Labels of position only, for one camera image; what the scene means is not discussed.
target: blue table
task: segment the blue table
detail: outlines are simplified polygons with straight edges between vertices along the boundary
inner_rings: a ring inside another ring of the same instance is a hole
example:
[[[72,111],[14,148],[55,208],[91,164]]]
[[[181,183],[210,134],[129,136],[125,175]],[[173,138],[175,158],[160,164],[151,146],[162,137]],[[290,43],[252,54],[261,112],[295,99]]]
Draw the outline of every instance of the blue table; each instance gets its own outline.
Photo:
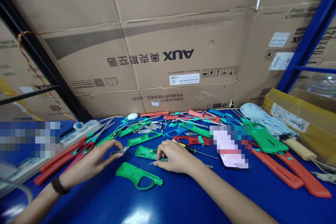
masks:
[[[114,121],[116,124],[102,137],[112,133],[121,119]],[[118,140],[126,145],[128,139],[133,137],[134,135],[131,134]],[[163,140],[160,137],[142,145],[147,148],[157,148]],[[134,155],[137,147],[131,147],[122,158],[114,161],[94,178],[72,188],[69,194],[56,203],[44,223],[230,223],[219,207],[192,178],[149,165],[151,160]],[[193,145],[192,147],[209,155],[217,155],[216,151],[208,146],[202,148],[200,145]],[[319,172],[312,162],[303,161],[295,153],[291,153],[309,171]],[[316,198],[305,187],[298,190],[288,187],[254,155],[250,157],[252,164],[250,173],[228,170],[223,168],[220,160],[201,154],[196,156],[204,163],[213,165],[215,173],[280,223],[335,222],[335,198]],[[159,176],[163,179],[163,185],[161,187],[155,185],[148,191],[138,191],[130,180],[115,175],[123,162],[129,162]],[[43,186],[34,185],[35,177],[25,183],[32,190],[34,197],[43,189]],[[324,181],[321,183],[334,197],[336,196],[334,184]],[[4,213],[26,204],[25,194],[16,189],[1,199],[0,211]]]

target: black wristband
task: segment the black wristband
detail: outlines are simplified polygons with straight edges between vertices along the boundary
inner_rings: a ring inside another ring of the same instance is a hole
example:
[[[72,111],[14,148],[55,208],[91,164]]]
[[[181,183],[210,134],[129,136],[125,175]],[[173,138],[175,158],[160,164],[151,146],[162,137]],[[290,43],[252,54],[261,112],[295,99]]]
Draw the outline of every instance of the black wristband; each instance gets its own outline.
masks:
[[[61,185],[59,177],[53,178],[52,181],[51,181],[51,184],[52,184],[52,187],[54,188],[54,190],[59,194],[64,195],[64,194],[67,194],[68,192],[70,192],[70,189],[65,190],[63,188],[63,186]]]

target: human hand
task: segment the human hand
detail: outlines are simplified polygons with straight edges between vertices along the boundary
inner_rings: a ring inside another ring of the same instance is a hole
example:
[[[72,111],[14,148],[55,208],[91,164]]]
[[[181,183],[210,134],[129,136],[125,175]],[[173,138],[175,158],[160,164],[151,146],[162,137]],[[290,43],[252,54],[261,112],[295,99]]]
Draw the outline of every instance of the human hand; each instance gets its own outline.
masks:
[[[175,139],[163,141],[157,148],[157,161],[153,165],[163,168],[167,171],[176,173],[190,173],[197,169],[200,160],[189,153]],[[168,161],[160,161],[167,156]]]
[[[104,170],[104,168],[114,160],[123,156],[122,153],[116,153],[102,162],[103,156],[112,146],[116,146],[119,149],[124,148],[123,145],[115,139],[106,141],[102,145],[95,147],[82,160],[60,176],[59,180],[63,188],[65,190],[70,189],[71,187],[92,178]]]

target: tool parts pile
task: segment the tool parts pile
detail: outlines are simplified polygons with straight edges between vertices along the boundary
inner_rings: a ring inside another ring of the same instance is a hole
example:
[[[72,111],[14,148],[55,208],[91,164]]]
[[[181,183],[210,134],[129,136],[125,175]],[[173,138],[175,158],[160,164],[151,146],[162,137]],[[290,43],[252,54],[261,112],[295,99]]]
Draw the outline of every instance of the tool parts pile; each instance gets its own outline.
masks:
[[[288,152],[288,147],[275,139],[267,129],[261,125],[249,121],[245,118],[238,110],[232,110],[238,118],[233,117],[231,114],[225,113],[223,111],[210,109],[209,111],[193,111],[189,110],[187,112],[176,112],[169,114],[169,111],[157,112],[150,114],[143,114],[139,118],[134,120],[128,120],[125,118],[110,135],[100,140],[98,143],[98,138],[100,134],[111,125],[110,121],[105,124],[104,129],[94,137],[87,136],[81,139],[77,144],[75,144],[70,151],[63,154],[57,159],[57,162],[47,163],[41,168],[42,174],[40,174],[35,180],[36,185],[43,184],[47,179],[49,179],[53,174],[60,170],[64,165],[73,160],[67,169],[73,166],[76,162],[82,159],[87,153],[89,153],[95,146],[99,146],[108,140],[118,138],[122,142],[123,137],[130,134],[141,134],[131,138],[127,142],[122,150],[116,150],[110,153],[113,155],[115,153],[125,153],[130,147],[147,142],[151,139],[163,136],[165,139],[173,138],[180,142],[190,153],[195,154],[197,151],[195,148],[189,147],[191,144],[202,145],[202,147],[210,146],[210,131],[207,124],[214,125],[229,125],[229,126],[241,126],[245,125],[251,127],[252,137],[256,143],[257,149],[252,148],[252,153],[257,156],[265,165],[267,165],[275,174],[277,174],[285,183],[290,187],[297,189],[301,186],[305,186],[308,191],[316,197],[330,198],[330,192],[319,183],[316,178],[314,178],[309,171],[307,171],[295,158]],[[181,139],[188,141],[187,144],[181,143]],[[274,159],[272,159],[267,153],[275,154],[280,158],[288,167],[296,174],[292,174],[287,169],[279,165]],[[149,149],[144,146],[139,146],[136,150],[135,155],[137,157],[147,158],[151,160],[156,160],[157,149]],[[139,190],[147,190],[153,187],[155,184],[161,186],[163,181],[157,176],[148,173],[142,169],[137,168],[129,163],[123,163],[121,167],[116,172],[116,175],[123,176],[130,179]],[[152,184],[148,187],[139,187],[139,181],[142,177],[147,177],[153,180]]]

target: power strip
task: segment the power strip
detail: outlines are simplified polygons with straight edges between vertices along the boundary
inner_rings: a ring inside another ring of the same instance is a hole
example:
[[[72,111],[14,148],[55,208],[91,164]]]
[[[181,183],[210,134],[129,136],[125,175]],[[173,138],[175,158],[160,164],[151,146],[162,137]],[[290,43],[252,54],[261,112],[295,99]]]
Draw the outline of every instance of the power strip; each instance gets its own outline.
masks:
[[[73,131],[69,133],[68,135],[62,137],[60,141],[60,144],[61,144],[60,152],[57,153],[55,156],[53,156],[52,158],[48,158],[48,157],[31,158],[27,162],[19,166],[17,168],[18,171],[15,174],[13,174],[11,177],[9,177],[8,179],[16,183],[23,184],[28,179],[36,175],[44,164],[48,163],[54,157],[61,154],[63,151],[68,149],[70,146],[78,142],[80,139],[82,139],[86,135],[97,130],[100,126],[101,124],[97,120],[88,121],[87,123],[84,124],[85,129],[82,130],[81,132]],[[0,182],[0,198],[4,197],[5,195],[10,193],[14,189],[15,187],[8,185],[6,183]]]

